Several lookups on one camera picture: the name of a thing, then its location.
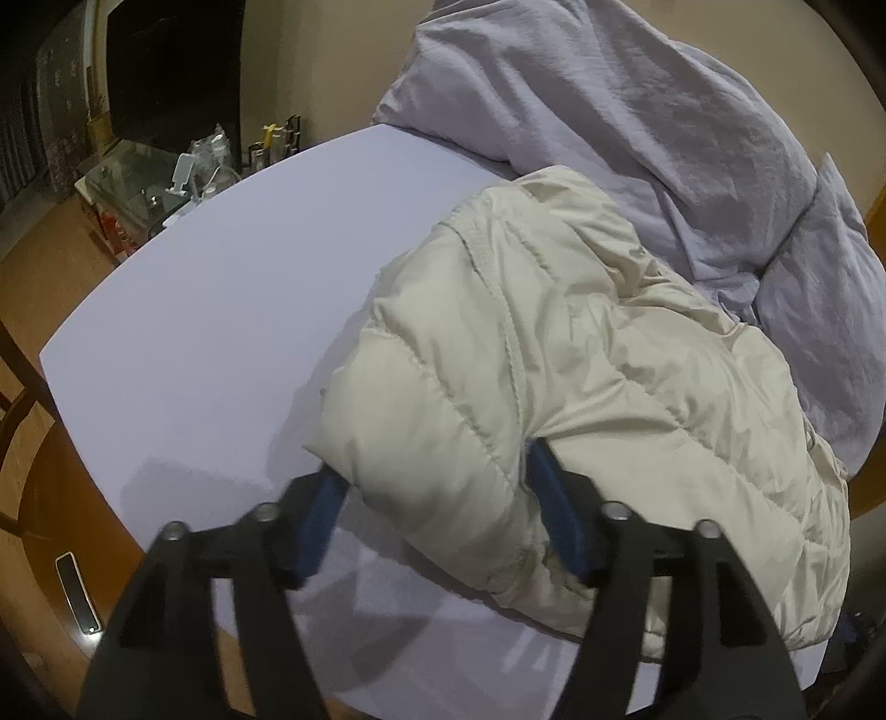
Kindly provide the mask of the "left lavender pillow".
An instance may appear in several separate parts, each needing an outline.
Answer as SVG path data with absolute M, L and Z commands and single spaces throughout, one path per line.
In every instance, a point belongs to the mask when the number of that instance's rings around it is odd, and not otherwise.
M 755 309 L 806 417 L 856 476 L 884 423 L 884 268 L 832 157 L 764 271 Z

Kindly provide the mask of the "white phone stand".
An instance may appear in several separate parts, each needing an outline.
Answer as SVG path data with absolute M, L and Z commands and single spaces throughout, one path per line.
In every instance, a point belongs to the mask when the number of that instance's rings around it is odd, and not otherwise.
M 200 188 L 198 188 L 198 156 L 194 153 L 180 153 L 171 174 L 171 183 L 165 192 L 173 197 L 185 199 L 190 203 L 200 201 Z

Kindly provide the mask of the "right lavender pillow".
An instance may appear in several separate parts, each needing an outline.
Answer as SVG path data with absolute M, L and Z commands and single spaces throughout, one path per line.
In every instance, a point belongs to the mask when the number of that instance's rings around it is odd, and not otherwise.
M 754 324 L 774 310 L 770 264 L 817 186 L 741 74 L 620 2 L 439 4 L 374 117 L 521 176 L 575 169 L 644 248 Z

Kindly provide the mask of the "cream white puffer jacket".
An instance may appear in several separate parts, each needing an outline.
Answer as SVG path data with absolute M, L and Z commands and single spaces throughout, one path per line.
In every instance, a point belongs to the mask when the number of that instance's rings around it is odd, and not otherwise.
M 847 474 L 784 356 L 565 167 L 476 193 L 383 270 L 311 451 L 452 578 L 581 635 L 595 596 L 527 486 L 536 438 L 646 521 L 718 522 L 790 650 L 832 636 Z

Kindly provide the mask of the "lavender pillow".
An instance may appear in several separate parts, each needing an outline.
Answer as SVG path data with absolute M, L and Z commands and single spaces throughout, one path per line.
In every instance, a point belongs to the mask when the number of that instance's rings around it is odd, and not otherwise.
M 806 417 L 856 476 L 884 423 L 884 268 L 832 157 L 764 271 L 755 309 Z
M 817 186 L 741 74 L 620 2 L 439 4 L 374 117 L 521 176 L 575 169 L 644 248 L 754 324 L 774 310 L 770 264 Z

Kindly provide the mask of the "black smartphone on floor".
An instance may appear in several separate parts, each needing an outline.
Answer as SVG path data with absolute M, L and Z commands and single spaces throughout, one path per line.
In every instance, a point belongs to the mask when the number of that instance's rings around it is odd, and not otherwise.
M 59 578 L 63 597 L 65 597 L 66 604 L 81 635 L 87 637 L 101 635 L 104 629 L 101 618 L 99 618 L 95 604 L 87 593 L 80 566 L 72 552 L 62 553 L 55 558 L 55 573 Z

